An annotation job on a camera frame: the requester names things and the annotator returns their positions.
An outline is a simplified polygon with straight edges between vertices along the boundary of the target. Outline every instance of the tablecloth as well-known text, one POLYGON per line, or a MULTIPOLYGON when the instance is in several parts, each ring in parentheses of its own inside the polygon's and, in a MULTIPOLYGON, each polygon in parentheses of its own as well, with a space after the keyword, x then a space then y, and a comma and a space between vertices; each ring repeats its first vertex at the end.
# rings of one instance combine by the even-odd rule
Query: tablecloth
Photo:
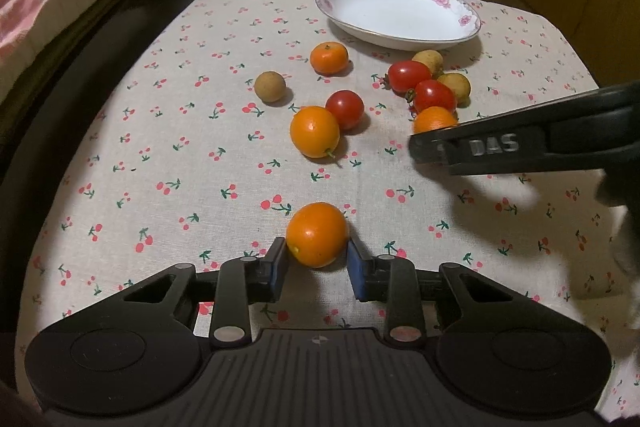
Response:
MULTIPOLYGON (((445 52, 445 70, 472 84, 461 121, 596 87, 547 20, 467 1, 480 35, 445 52)), ((390 63, 410 57, 343 33, 314 0, 195 0, 113 91, 60 183, 24 284, 21 393, 31 396, 22 361, 37 331, 172 264, 207 271, 263 255, 296 210, 327 201, 374 255, 420 269, 465 264, 598 331, 614 356, 600 412, 640 412, 637 351, 616 341, 627 331, 625 283, 607 253, 618 216, 594 200, 601 174, 452 177, 416 168, 407 104, 380 86, 390 63), (329 40, 349 50, 344 76, 319 76, 308 63, 329 40), (291 90, 272 106, 252 92, 268 70, 291 90), (364 100, 364 129, 344 136, 339 161, 308 160, 290 142, 290 120, 339 89, 364 100)), ((201 304, 196 333, 206 334, 211 307, 201 304)), ((293 263, 282 299, 253 305, 251 315, 254 334, 379 327, 384 306, 355 301, 344 260, 316 271, 293 263)))

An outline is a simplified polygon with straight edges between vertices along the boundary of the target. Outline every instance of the white plate with pink flowers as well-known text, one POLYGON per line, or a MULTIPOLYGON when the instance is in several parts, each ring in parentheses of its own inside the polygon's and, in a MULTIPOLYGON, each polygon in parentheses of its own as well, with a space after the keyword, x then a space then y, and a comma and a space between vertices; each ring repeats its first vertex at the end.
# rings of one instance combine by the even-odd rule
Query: white plate with pink flowers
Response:
POLYGON ((316 0, 336 25, 366 42, 395 50, 450 48, 480 31, 463 0, 316 0))

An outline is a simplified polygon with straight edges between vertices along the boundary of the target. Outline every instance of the small orange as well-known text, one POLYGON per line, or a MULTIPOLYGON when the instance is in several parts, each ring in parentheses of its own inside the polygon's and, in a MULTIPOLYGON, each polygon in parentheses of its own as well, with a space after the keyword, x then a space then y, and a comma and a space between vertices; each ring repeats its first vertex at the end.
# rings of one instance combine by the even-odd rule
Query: small orange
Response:
POLYGON ((309 62, 320 74, 340 73, 349 64, 349 52, 340 42, 323 42, 313 48, 309 62))
POLYGON ((287 227, 287 248, 311 268, 331 264, 349 239, 347 220, 329 203, 310 203, 297 211, 287 227))
POLYGON ((414 134, 458 125, 458 119, 444 107, 428 107, 414 120, 414 134))
POLYGON ((308 158, 332 156, 340 141, 338 121, 324 107, 309 105, 291 120, 289 136, 296 148, 308 158))

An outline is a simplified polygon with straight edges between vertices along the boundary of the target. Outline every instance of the red tomato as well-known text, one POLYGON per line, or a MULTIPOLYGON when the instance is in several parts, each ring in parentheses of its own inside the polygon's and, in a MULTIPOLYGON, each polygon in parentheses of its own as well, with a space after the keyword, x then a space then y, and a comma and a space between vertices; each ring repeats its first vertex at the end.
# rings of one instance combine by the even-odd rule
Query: red tomato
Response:
POLYGON ((407 93, 407 101, 414 102, 418 114, 428 107, 443 107, 449 112, 454 112, 458 107, 456 95, 449 87, 437 80, 424 80, 415 86, 413 92, 407 93))
POLYGON ((396 93, 404 94, 423 80, 431 79, 431 71, 427 66, 415 60, 401 60, 392 64, 386 77, 396 93))
POLYGON ((342 90, 334 92, 324 105, 327 111, 334 115, 341 130, 352 129, 357 126, 364 114, 364 103, 353 91, 342 90))

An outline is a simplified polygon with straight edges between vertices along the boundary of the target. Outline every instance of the bowl rim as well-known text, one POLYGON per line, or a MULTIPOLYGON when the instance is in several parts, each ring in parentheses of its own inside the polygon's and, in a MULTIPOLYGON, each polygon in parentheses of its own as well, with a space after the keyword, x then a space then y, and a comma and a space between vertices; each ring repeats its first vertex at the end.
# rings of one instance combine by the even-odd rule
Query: bowl rim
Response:
POLYGON ((470 35, 463 37, 461 39, 443 39, 443 40, 428 40, 428 39, 406 39, 403 37, 395 37, 392 35, 387 35, 384 33, 379 33, 379 32, 375 32, 372 30, 367 30, 366 28, 361 28, 360 26, 356 26, 353 24, 349 24, 348 22, 343 21, 342 19, 338 19, 338 17, 335 17, 329 13, 327 13, 324 9, 324 7, 321 5, 320 0, 315 0, 316 1, 316 6, 318 7, 318 9, 326 16, 329 17, 329 19, 331 19, 334 22, 339 22, 341 25, 347 26, 348 28, 352 29, 352 30, 356 30, 359 32, 363 32, 369 35, 373 35, 373 36, 377 36, 377 37, 382 37, 385 39, 391 39, 391 40, 395 40, 395 41, 402 41, 402 42, 410 42, 410 43, 415 43, 415 44, 427 44, 429 42, 434 42, 434 43, 447 43, 447 44, 459 44, 461 42, 466 42, 468 40, 471 40, 472 38, 474 38, 476 35, 478 35, 478 33, 480 32, 480 30, 482 29, 482 20, 480 19, 480 16, 478 15, 478 12, 465 0, 457 0, 460 4, 462 4, 463 6, 465 6, 465 8, 467 8, 469 11, 471 11, 473 13, 473 15, 475 15, 478 18, 478 26, 476 27, 476 30, 471 33, 470 35))

